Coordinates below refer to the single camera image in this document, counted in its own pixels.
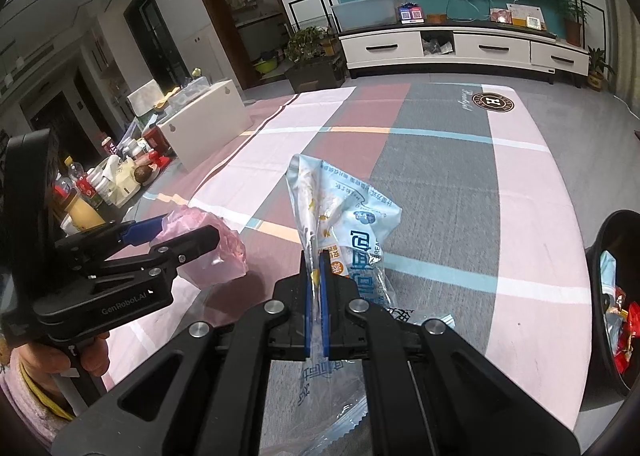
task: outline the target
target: white wall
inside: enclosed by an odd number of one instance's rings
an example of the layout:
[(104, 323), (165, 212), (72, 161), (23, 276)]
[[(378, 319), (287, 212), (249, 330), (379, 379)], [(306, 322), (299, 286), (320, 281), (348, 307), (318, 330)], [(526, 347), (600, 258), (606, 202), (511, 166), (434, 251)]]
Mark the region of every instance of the white wall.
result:
[[(124, 10), (131, 1), (113, 0), (107, 12), (98, 16), (98, 22), (129, 89), (135, 90), (151, 80), (152, 76), (124, 19)], [(213, 29), (202, 0), (156, 0), (156, 2), (185, 63), (189, 65), (193, 64), (194, 60), (202, 60), (188, 44), (192, 38), (197, 38), (204, 30), (209, 35), (209, 43), (214, 55), (209, 62), (217, 63), (223, 75), (233, 79), (238, 85), (236, 75)]]
[(100, 71), (98, 71), (95, 64), (93, 55), (90, 54), (87, 45), (84, 43), (80, 46), (81, 58), (79, 60), (80, 73), (86, 82), (87, 87), (91, 91), (95, 102), (98, 104), (100, 111), (107, 119), (109, 124), (114, 130), (126, 130), (126, 122), (124, 115), (119, 107), (116, 107), (111, 102), (111, 93), (107, 89), (104, 81), (100, 78)]
[(89, 137), (89, 140), (91, 140), (91, 143), (94, 144), (94, 147), (98, 150), (98, 152), (104, 153), (104, 150), (102, 149), (102, 140), (100, 139), (101, 129), (98, 128), (94, 117), (91, 116), (91, 113), (87, 109), (84, 100), (80, 97), (80, 93), (78, 92), (78, 90), (76, 89), (76, 85), (74, 84), (73, 74), (70, 74), (65, 79), (62, 87), (62, 92), (65, 94), (66, 101), (71, 106), (71, 110), (76, 115), (76, 118), (78, 118), (82, 129), (84, 130), (84, 132), (86, 132), (86, 135)]
[(0, 129), (4, 129), (9, 136), (18, 136), (31, 132), (31, 126), (24, 117), (24, 113), (19, 103), (14, 103), (6, 108), (0, 109)]
[(153, 76), (124, 19), (124, 9), (110, 9), (98, 17), (100, 29), (130, 90), (144, 86)]

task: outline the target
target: plastic bag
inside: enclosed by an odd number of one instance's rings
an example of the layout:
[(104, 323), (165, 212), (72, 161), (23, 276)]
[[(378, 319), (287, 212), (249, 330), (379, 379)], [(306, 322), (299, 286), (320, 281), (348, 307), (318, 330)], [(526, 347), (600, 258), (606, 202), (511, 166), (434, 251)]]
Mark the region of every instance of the plastic bag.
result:
[(422, 51), (425, 55), (440, 55), (442, 53), (437, 39), (431, 39), (429, 42), (422, 41)]
[(600, 255), (600, 285), (606, 312), (616, 301), (616, 259), (607, 250)]
[(402, 210), (369, 184), (304, 155), (291, 159), (287, 184), (309, 269), (310, 358), (302, 367), (289, 442), (262, 453), (314, 455), (352, 430), (367, 413), (360, 361), (330, 361), (325, 356), (319, 252), (329, 251), (332, 272), (353, 279), (363, 298), (395, 306), (380, 244), (400, 222)]
[(231, 230), (215, 214), (197, 207), (181, 206), (162, 219), (162, 232), (150, 242), (151, 246), (157, 245), (206, 225), (218, 229), (218, 246), (215, 250), (178, 267), (178, 275), (201, 290), (246, 274), (246, 248), (235, 230)]
[(607, 337), (609, 338), (609, 346), (611, 347), (611, 353), (615, 357), (620, 353), (618, 343), (620, 342), (620, 335), (622, 333), (625, 320), (620, 313), (615, 312), (606, 312), (604, 318), (605, 326), (607, 328)]

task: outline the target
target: gray rug stripe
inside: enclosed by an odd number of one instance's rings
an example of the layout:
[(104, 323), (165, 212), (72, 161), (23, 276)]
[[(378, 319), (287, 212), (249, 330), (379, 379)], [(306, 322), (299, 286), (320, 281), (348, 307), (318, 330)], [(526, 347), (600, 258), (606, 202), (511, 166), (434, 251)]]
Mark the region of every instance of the gray rug stripe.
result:
[(486, 111), (471, 100), (478, 86), (412, 84), (394, 127), (491, 136)]
[(402, 207), (385, 251), (497, 277), (500, 207), (492, 145), (391, 135), (370, 182)]

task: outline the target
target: person's arm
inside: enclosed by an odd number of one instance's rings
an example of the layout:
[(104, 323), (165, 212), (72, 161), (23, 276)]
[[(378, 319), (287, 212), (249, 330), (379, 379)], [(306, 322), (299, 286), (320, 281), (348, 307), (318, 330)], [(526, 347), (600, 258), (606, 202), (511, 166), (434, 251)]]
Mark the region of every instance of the person's arm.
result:
[[(108, 348), (100, 335), (81, 353), (82, 366), (94, 376), (109, 368)], [(0, 375), (0, 388), (24, 423), (47, 447), (58, 431), (74, 418), (51, 375), (70, 366), (65, 354), (42, 344), (31, 343), (11, 353), (9, 367)]]

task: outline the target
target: hand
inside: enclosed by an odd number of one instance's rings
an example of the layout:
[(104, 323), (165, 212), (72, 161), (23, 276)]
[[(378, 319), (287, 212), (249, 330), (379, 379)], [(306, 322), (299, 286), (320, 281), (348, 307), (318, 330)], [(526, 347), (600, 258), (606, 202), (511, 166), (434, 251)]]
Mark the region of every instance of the hand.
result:
[[(102, 376), (109, 369), (109, 348), (106, 339), (109, 333), (98, 335), (94, 343), (80, 351), (82, 367), (93, 376)], [(38, 343), (29, 343), (17, 348), (22, 366), (31, 379), (46, 391), (57, 403), (65, 399), (51, 375), (71, 367), (71, 361), (60, 350)]]

